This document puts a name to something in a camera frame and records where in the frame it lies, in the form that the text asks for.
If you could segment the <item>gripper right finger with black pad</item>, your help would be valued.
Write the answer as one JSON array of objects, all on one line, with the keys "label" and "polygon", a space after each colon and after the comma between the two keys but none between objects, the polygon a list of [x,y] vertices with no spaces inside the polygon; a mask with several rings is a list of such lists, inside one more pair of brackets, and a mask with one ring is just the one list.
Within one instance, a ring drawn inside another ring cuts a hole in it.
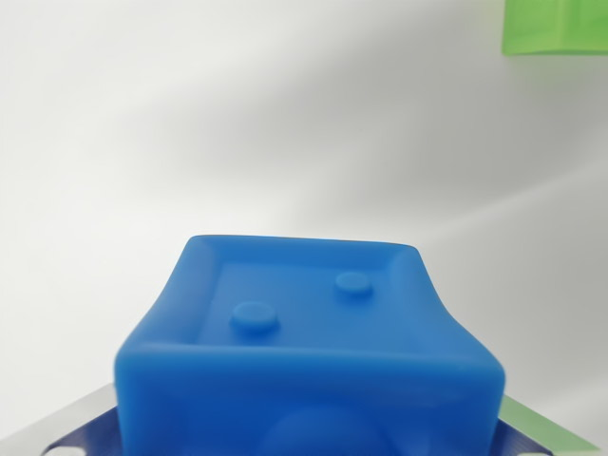
[{"label": "gripper right finger with black pad", "polygon": [[505,395],[492,455],[600,455],[600,448]]}]

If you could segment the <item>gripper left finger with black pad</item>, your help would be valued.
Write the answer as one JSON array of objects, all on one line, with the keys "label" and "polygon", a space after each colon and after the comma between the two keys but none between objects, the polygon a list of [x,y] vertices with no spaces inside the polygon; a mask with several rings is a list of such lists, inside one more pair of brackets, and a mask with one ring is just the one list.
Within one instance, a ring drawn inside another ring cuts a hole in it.
[{"label": "gripper left finger with black pad", "polygon": [[121,455],[115,387],[108,384],[1,441],[3,455]]}]

